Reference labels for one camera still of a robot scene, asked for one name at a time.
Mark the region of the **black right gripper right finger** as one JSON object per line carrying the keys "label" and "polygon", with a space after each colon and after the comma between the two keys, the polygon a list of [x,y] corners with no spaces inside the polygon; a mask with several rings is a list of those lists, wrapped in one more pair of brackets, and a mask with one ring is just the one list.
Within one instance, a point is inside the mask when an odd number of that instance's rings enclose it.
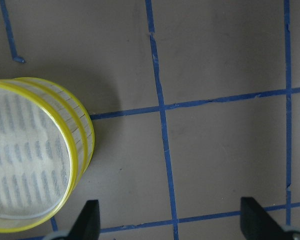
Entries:
{"label": "black right gripper right finger", "polygon": [[246,240],[300,240],[300,229],[279,225],[253,197],[240,199],[240,230]]}

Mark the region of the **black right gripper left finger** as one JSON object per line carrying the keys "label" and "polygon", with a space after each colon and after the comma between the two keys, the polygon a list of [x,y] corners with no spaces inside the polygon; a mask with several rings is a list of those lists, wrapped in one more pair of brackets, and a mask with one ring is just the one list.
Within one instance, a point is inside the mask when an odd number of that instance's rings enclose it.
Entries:
{"label": "black right gripper left finger", "polygon": [[88,200],[74,225],[70,229],[68,240],[98,240],[101,231],[99,201]]}

